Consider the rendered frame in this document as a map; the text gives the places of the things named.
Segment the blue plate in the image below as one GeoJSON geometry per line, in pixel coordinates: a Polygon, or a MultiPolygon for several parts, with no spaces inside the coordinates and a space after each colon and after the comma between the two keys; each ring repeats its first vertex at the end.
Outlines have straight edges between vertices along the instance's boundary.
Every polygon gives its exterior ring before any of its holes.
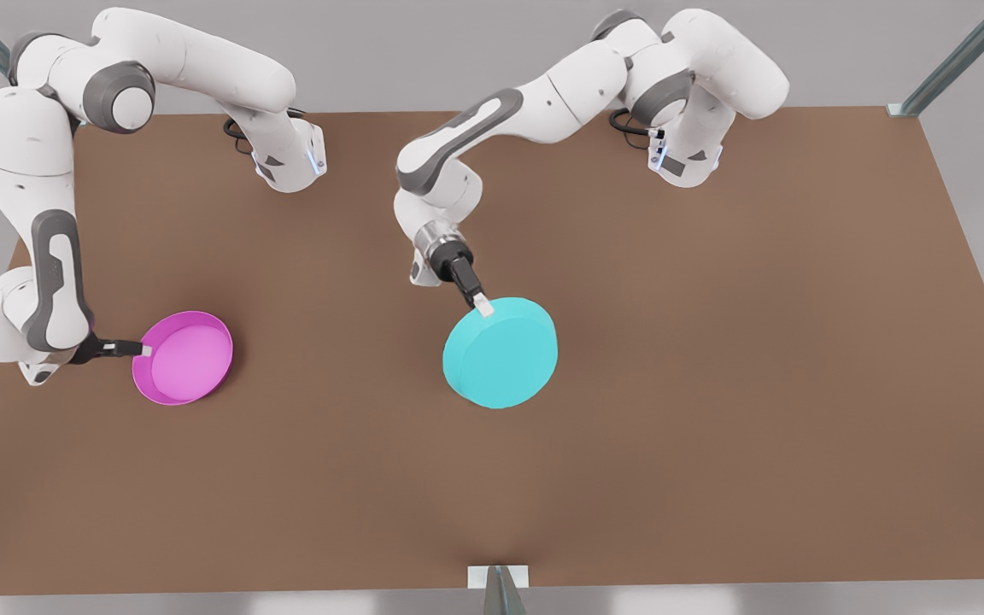
{"type": "Polygon", "coordinates": [[[491,409],[530,400],[557,369],[554,320],[526,297],[496,297],[492,314],[458,320],[442,350],[442,373],[465,400],[491,409]]]}

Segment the pink plate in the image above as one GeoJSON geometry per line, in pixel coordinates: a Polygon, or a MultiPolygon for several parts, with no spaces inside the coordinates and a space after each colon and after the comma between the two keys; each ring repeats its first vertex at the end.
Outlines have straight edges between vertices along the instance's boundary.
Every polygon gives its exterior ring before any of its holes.
{"type": "Polygon", "coordinates": [[[211,313],[169,315],[142,337],[149,352],[132,359],[134,385],[148,400],[178,406],[202,400],[226,380],[233,361],[233,337],[211,313]]]}

